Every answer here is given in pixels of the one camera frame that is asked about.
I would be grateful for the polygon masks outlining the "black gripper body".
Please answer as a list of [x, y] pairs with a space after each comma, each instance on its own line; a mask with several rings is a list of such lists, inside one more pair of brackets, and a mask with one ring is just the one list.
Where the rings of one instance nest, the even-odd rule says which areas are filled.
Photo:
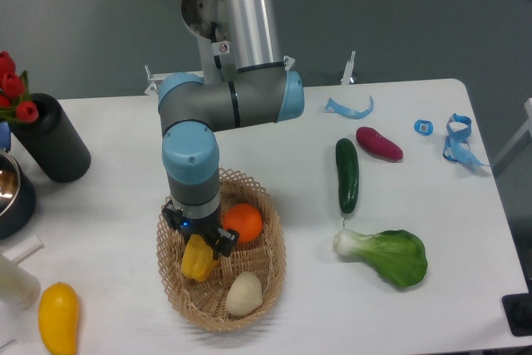
[[182, 224], [183, 231], [179, 233], [185, 237], [186, 240], [188, 240], [192, 234], [198, 234], [204, 239], [205, 243], [208, 244], [207, 234], [213, 229], [221, 228], [220, 207], [218, 207], [214, 213], [204, 218], [191, 219], [185, 217], [184, 214], [183, 217], [185, 220]]

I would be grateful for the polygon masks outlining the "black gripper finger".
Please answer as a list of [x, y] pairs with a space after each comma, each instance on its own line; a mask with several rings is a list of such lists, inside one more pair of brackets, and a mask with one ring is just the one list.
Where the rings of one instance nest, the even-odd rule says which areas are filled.
[[184, 223], [183, 211], [174, 207], [173, 201], [168, 200], [161, 210], [161, 214], [168, 225], [174, 231], [182, 232]]
[[239, 233], [233, 229], [217, 228], [207, 234], [207, 243], [215, 258], [229, 257], [238, 241]]

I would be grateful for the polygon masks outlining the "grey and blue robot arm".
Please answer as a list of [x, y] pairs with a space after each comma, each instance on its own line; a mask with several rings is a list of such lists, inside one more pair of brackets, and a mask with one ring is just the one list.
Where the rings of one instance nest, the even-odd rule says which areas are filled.
[[303, 84], [280, 50], [272, 0], [182, 0], [181, 15], [203, 72], [154, 79], [170, 186], [163, 215], [183, 236], [200, 236], [214, 257], [229, 256], [239, 236], [220, 220], [215, 135], [299, 117]]

